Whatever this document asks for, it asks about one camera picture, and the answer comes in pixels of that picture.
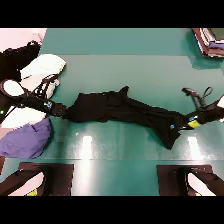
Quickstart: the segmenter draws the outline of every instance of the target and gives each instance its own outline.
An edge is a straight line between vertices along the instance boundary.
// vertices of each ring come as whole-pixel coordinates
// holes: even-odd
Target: brown cloth
[[[204,52],[202,53],[202,55],[204,56],[208,56],[209,54],[219,54],[224,56],[224,50],[221,49],[216,49],[216,48],[208,48],[205,44],[204,41],[201,38],[201,33],[200,33],[200,28],[192,28],[192,30],[194,31],[198,41],[200,42]]]

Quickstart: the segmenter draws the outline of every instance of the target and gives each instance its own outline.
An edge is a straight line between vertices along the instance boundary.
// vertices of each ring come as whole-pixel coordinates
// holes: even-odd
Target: yellow sticker
[[[188,125],[192,128],[197,128],[197,127],[201,126],[201,124],[198,123],[196,120],[189,122]]]
[[[28,193],[26,196],[37,196],[37,189],[31,191],[31,192]]]

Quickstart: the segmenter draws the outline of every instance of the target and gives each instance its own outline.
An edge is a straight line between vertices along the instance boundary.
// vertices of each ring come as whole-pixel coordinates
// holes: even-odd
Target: table surface
[[[67,65],[52,100],[70,106],[78,93],[118,91],[152,106],[194,110],[189,87],[212,103],[223,94],[223,61],[200,56],[189,29],[48,29],[40,54]],[[149,128],[136,124],[71,123],[51,118],[52,136],[36,159],[6,159],[0,181],[21,161],[74,163],[72,195],[159,195],[156,165],[211,164],[224,178],[224,125],[183,131],[167,150]]]

